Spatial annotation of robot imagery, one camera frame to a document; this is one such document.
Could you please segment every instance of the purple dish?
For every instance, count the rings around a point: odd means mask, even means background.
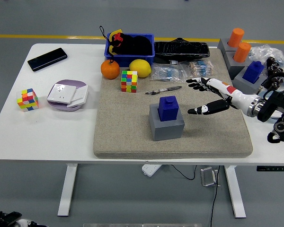
[[[70,86],[76,86],[77,88],[79,87],[83,87],[86,85],[86,83],[82,82],[82,81],[78,81],[78,80],[71,80],[71,79],[64,79],[64,80],[60,80],[58,81],[56,84],[64,84],[64,85],[70,85]],[[62,110],[62,111],[76,111],[78,109],[80,109],[80,107],[82,105],[78,105],[75,107],[71,107],[71,108],[67,108],[67,104],[64,103],[56,103],[56,102],[50,102],[47,101],[49,105],[51,105],[52,107],[54,107],[57,110]]]

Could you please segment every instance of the rubik's cube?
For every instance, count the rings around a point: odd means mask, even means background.
[[[136,93],[138,83],[137,71],[122,71],[121,91]]]
[[[38,97],[32,88],[18,91],[17,103],[23,112],[39,108]]]

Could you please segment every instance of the pen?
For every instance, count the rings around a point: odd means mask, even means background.
[[[145,92],[145,94],[146,95],[156,95],[156,94],[159,94],[160,92],[173,91],[173,90],[177,90],[180,88],[182,88],[182,86],[168,87],[168,88],[159,89],[158,91],[148,91],[148,92]]]

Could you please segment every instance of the gray block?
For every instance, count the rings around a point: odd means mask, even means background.
[[[233,56],[235,55],[235,52],[226,52],[226,54],[223,56],[229,76],[231,79],[234,79],[239,72],[244,69],[244,67],[249,66],[251,64],[251,60],[249,60],[249,57],[246,58],[246,60],[242,63],[236,62],[233,59]]]
[[[263,74],[260,74],[259,79],[257,79],[257,81],[252,84],[249,81],[243,79],[246,69],[247,67],[244,67],[244,69],[242,69],[242,71],[232,80],[232,85],[244,94],[255,94],[257,92],[257,89],[261,86],[263,81],[267,79],[267,77]]]
[[[181,138],[185,123],[180,109],[176,120],[161,122],[158,107],[159,103],[150,104],[149,121],[153,141]]]
[[[229,41],[228,38],[222,38],[222,39],[220,39],[220,41],[219,41],[218,49],[221,50],[223,56],[224,56],[224,54],[225,54],[227,51],[234,51],[234,52],[237,51],[237,47],[228,46],[228,44],[227,44],[228,41]]]

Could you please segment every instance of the gray floor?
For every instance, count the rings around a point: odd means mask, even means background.
[[[0,0],[0,34],[94,35],[153,33],[155,37],[229,37],[235,27],[244,39],[284,40],[284,0]],[[30,47],[35,43],[104,44],[103,40],[0,38],[0,111]],[[270,44],[284,52],[284,45]],[[209,226],[214,188],[171,166],[152,178],[142,165],[79,165],[70,215],[57,217],[66,165],[0,162],[0,210],[51,227],[84,223],[201,223]],[[188,176],[192,166],[178,166]],[[284,226],[284,172],[259,173],[237,167],[247,218],[235,219],[221,168],[213,226]]]

